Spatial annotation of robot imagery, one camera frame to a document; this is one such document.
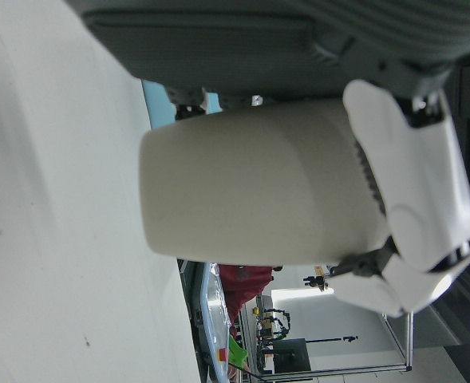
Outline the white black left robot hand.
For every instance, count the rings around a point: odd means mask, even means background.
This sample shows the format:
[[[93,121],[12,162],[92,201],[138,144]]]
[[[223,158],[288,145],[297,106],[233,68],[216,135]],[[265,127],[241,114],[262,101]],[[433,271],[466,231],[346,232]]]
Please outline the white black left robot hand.
[[[72,1],[173,123],[140,144],[144,233],[200,262],[326,264],[398,317],[470,265],[470,186],[444,84],[470,1]]]

